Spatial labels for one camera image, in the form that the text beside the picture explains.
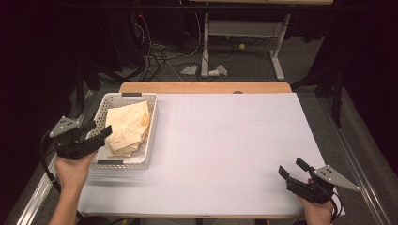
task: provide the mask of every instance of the white table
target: white table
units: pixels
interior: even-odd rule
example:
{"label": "white table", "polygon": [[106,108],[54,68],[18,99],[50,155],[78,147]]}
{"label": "white table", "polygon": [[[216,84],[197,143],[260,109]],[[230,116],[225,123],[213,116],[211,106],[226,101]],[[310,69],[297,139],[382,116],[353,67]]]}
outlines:
{"label": "white table", "polygon": [[325,165],[298,97],[159,94],[146,171],[96,176],[79,203],[88,215],[174,218],[299,218],[280,165],[305,181],[296,158]]}
{"label": "white table", "polygon": [[[228,4],[281,4],[281,5],[331,5],[333,0],[192,0],[193,2],[228,3]],[[202,57],[202,77],[208,77],[208,37],[235,36],[235,37],[271,37],[277,38],[275,50],[269,51],[272,66],[278,81],[284,81],[281,64],[278,59],[279,51],[283,44],[284,35],[290,21],[291,14],[285,14],[281,22],[241,22],[210,20],[205,14],[204,22],[204,48]]]}

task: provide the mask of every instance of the gray carpet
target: gray carpet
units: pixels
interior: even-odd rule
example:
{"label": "gray carpet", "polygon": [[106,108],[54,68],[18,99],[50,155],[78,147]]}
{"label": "gray carpet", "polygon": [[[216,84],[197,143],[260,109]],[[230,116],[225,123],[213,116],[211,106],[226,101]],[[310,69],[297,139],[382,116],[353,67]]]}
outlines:
{"label": "gray carpet", "polygon": [[[228,76],[217,78],[215,81],[275,81],[267,53],[267,50],[272,49],[275,44],[273,40],[270,43],[266,39],[263,42],[257,41],[257,44],[260,43],[258,45],[250,45],[253,43],[252,39],[232,40],[235,46],[233,52],[230,43],[226,43],[222,38],[210,42],[212,44],[210,46],[210,64],[213,67],[224,65],[228,69]],[[238,51],[238,43],[246,43],[247,48],[244,51]],[[301,37],[292,37],[284,42],[280,61],[288,83],[298,81],[307,75],[321,43],[322,40],[304,43]],[[187,45],[186,48],[175,47],[175,49],[182,53],[190,53],[193,47]],[[166,53],[168,57],[176,55],[173,51],[163,53]],[[197,81],[195,76],[178,74],[178,78],[173,69],[178,73],[189,64],[200,64],[200,61],[200,52],[190,57],[170,60],[168,62],[171,65],[185,65],[173,68],[166,65],[154,81],[180,81],[180,78],[183,81]],[[105,83],[95,95],[95,99],[86,113],[87,117],[95,113],[105,93],[117,92],[117,90],[118,85]],[[337,128],[330,119],[329,97],[316,97],[313,87],[300,88],[298,97],[324,160],[364,189],[362,192],[343,188],[338,190],[344,203],[346,215],[336,219],[333,224],[398,224],[398,216],[395,212],[398,208],[398,179],[378,151],[346,91],[343,94],[341,110],[342,128]],[[17,223],[42,175],[43,170],[38,165],[20,200],[14,205],[6,224]],[[52,189],[32,224],[48,222],[57,198],[58,193]],[[271,224],[287,225],[292,224],[293,221],[272,220]]]}

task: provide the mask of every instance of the beige towel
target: beige towel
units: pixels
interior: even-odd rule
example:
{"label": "beige towel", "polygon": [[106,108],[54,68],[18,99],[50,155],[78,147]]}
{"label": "beige towel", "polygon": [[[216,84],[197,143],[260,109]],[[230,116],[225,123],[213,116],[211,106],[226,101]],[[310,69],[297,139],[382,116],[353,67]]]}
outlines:
{"label": "beige towel", "polygon": [[111,148],[109,157],[130,157],[138,150],[149,126],[147,101],[108,109],[106,127],[112,125],[112,134],[106,139]]}

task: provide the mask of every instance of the black cable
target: black cable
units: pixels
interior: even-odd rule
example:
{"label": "black cable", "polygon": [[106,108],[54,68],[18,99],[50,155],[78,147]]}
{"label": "black cable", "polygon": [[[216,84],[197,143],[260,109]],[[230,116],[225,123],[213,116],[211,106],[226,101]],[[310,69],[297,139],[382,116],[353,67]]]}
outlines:
{"label": "black cable", "polygon": [[[44,171],[47,174],[47,177],[49,178],[50,182],[53,184],[54,188],[61,193],[61,185],[58,183],[58,181],[55,179],[55,176],[53,175],[52,172],[50,172],[49,167],[47,165],[46,162],[46,156],[48,156],[49,153],[46,153],[45,150],[45,142],[47,141],[49,134],[50,134],[50,130],[47,130],[46,133],[43,135],[43,137],[41,137],[41,141],[40,141],[40,154],[41,154],[41,165],[43,166]],[[79,212],[76,211],[76,217],[78,219],[83,219],[83,215]]]}

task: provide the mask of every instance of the wire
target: wire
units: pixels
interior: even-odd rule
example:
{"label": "wire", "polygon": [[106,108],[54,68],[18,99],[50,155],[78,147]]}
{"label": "wire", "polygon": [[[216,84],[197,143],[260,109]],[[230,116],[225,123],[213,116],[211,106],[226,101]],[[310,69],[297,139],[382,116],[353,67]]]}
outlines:
{"label": "wire", "polygon": [[165,62],[167,65],[170,66],[170,68],[173,70],[173,72],[177,75],[177,77],[182,81],[181,77],[178,75],[178,73],[176,72],[176,70],[173,68],[173,66],[171,64],[169,64],[168,62]]}

